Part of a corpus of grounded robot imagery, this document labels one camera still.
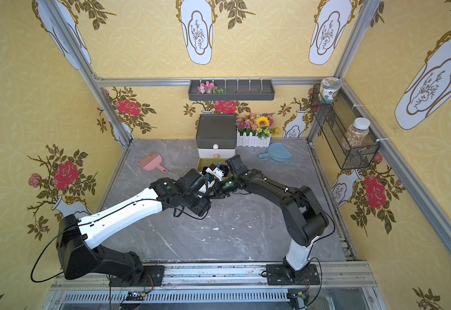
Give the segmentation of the yellow bottom drawer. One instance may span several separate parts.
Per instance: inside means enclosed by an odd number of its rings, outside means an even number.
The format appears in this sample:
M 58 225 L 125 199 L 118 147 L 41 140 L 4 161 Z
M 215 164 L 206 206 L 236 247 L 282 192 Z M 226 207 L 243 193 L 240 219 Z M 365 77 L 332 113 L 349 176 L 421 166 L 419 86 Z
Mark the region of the yellow bottom drawer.
M 207 167 L 210 167 L 211 165 L 216 166 L 217 164 L 220 165 L 227 165 L 225 158 L 200 158 L 198 160 L 197 164 L 197 170 L 202 172 L 203 169 L 206 169 Z

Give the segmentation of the white drawer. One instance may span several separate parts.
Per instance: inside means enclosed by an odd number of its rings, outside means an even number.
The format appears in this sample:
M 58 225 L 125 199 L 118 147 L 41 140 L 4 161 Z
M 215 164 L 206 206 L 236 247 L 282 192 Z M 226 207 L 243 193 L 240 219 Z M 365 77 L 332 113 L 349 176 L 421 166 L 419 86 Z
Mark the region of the white drawer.
M 231 158 L 236 155 L 236 149 L 198 149 L 200 158 Z

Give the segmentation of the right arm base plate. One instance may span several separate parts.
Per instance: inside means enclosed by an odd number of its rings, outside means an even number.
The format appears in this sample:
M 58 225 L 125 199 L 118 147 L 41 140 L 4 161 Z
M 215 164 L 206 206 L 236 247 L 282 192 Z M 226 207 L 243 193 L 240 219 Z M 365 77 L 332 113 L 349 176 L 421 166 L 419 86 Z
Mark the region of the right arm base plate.
M 289 265 L 269 264 L 260 276 L 267 279 L 268 285 L 319 285 L 321 283 L 320 273 L 315 264 L 308 264 L 300 271 L 295 271 Z

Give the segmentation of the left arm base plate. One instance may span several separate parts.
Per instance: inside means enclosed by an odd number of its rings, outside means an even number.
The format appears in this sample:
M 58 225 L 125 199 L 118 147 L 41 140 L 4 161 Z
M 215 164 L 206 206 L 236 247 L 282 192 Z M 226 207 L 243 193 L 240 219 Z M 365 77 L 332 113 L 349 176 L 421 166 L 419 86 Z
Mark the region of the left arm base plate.
M 138 267 L 128 278 L 112 277 L 109 285 L 111 287 L 160 287 L 164 271 L 165 267 L 162 265 Z

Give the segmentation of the grey top drawer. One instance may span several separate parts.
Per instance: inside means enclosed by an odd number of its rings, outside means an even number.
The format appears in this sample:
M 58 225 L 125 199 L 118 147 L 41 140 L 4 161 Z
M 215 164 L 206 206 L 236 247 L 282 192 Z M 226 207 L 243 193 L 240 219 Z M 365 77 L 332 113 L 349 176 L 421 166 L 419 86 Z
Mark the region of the grey top drawer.
M 218 149 L 235 149 L 237 146 L 236 138 L 232 139 L 212 139 L 212 138 L 197 138 L 197 147 L 199 149 L 213 149 L 215 145 Z

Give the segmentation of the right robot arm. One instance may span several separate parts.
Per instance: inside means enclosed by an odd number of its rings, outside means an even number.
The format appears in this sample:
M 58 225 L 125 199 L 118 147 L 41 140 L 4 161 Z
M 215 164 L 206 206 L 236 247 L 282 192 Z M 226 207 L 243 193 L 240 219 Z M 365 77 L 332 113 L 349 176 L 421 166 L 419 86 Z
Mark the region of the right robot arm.
M 329 217 L 317 202 L 312 202 L 309 195 L 313 191 L 306 186 L 289 187 L 267 177 L 257 169 L 235 173 L 213 186 L 211 197 L 224 199 L 232 192 L 246 191 L 258 195 L 282 211 L 286 230 L 291 237 L 290 248 L 285 261 L 291 271 L 299 272 L 309 264 L 313 246 L 322 238 L 329 226 Z

